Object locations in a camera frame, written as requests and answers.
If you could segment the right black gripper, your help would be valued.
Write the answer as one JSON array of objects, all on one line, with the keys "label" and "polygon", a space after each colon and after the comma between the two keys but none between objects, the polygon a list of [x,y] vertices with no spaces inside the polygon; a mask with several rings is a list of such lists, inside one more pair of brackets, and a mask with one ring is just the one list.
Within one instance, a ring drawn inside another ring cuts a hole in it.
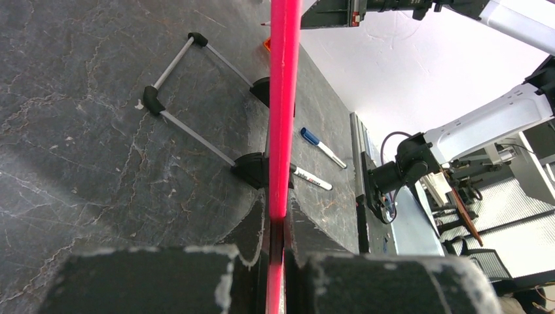
[{"label": "right black gripper", "polygon": [[358,27],[367,12],[387,12],[395,10],[411,11],[412,17],[422,20],[432,7],[432,1],[316,1],[302,15],[301,29],[321,29],[339,27]]}]

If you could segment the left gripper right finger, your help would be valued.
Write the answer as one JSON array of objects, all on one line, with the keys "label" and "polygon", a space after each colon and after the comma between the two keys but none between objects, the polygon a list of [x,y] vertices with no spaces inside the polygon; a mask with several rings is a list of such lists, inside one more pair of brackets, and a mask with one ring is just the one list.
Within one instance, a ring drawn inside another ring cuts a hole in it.
[{"label": "left gripper right finger", "polygon": [[454,256],[395,256],[369,247],[361,203],[361,250],[335,242],[289,198],[285,225],[287,313],[500,313],[498,297],[471,261]]}]

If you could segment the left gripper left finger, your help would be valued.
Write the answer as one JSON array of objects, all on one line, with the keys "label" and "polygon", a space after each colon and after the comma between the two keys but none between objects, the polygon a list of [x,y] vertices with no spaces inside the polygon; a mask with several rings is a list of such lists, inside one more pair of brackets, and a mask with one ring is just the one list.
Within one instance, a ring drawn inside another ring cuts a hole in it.
[{"label": "left gripper left finger", "polygon": [[67,259],[40,313],[264,313],[265,195],[216,245],[102,248]]}]

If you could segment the pink framed whiteboard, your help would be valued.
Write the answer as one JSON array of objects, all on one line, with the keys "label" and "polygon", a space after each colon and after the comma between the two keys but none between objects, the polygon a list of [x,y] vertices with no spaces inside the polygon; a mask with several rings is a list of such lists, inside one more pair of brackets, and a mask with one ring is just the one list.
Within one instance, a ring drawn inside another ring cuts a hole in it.
[{"label": "pink framed whiteboard", "polygon": [[279,313],[301,14],[301,1],[271,2],[267,313]]}]

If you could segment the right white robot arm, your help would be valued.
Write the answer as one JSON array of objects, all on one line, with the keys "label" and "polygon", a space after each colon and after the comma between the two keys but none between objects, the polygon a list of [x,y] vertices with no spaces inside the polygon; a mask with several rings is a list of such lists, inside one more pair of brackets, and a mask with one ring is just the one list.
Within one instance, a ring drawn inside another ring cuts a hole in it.
[{"label": "right white robot arm", "polygon": [[363,170],[366,203],[384,224],[404,186],[438,173],[445,163],[554,117],[553,1],[316,1],[301,17],[302,29],[357,27],[368,12],[410,11],[422,20],[448,8],[548,54],[523,83],[445,126],[409,135],[395,159]]}]

